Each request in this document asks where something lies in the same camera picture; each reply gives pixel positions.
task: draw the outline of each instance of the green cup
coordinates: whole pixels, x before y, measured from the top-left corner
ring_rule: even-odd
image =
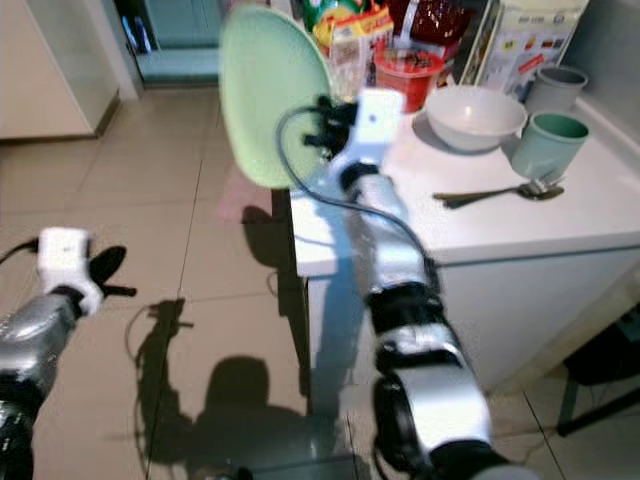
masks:
[[[557,180],[588,136],[587,126],[569,115],[536,113],[511,157],[511,167],[531,180]]]

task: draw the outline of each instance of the metal spoon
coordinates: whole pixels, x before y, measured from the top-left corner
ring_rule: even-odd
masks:
[[[444,202],[444,206],[452,210],[464,207],[465,205],[477,202],[478,200],[496,197],[503,193],[517,193],[528,200],[551,200],[552,198],[564,193],[564,188],[558,185],[561,181],[562,178],[559,178],[553,182],[547,183],[543,177],[542,179],[534,179],[528,183],[523,183],[522,185],[510,188],[503,188],[501,190],[471,193],[434,193],[433,198],[436,200],[442,200]]]

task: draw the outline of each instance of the white cabinet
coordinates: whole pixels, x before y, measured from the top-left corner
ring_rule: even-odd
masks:
[[[0,2],[0,138],[92,135],[118,84],[83,2]]]
[[[639,262],[640,249],[622,249],[442,268],[447,318],[481,387],[517,388],[622,315],[639,298]],[[314,412],[357,409],[377,372],[350,261],[308,280]]]

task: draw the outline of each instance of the white countertop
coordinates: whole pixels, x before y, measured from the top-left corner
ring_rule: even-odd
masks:
[[[407,204],[410,224],[441,265],[640,247],[640,156],[588,105],[578,115],[591,137],[566,172],[565,193],[547,202],[514,194],[446,210],[434,192],[498,189],[522,183],[502,149],[452,152],[424,115],[407,116],[383,170]],[[344,212],[292,194],[298,274],[329,275],[351,256]]]

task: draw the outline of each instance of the red container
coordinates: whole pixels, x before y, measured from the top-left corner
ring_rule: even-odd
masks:
[[[417,112],[435,85],[444,61],[420,50],[386,49],[376,52],[376,86],[392,88],[407,97],[405,113]]]
[[[409,8],[414,3],[412,0],[388,3],[395,36],[402,36],[403,30],[408,30],[405,34],[412,40],[435,45],[450,45],[460,40],[475,13],[451,0],[418,0],[413,8]]]

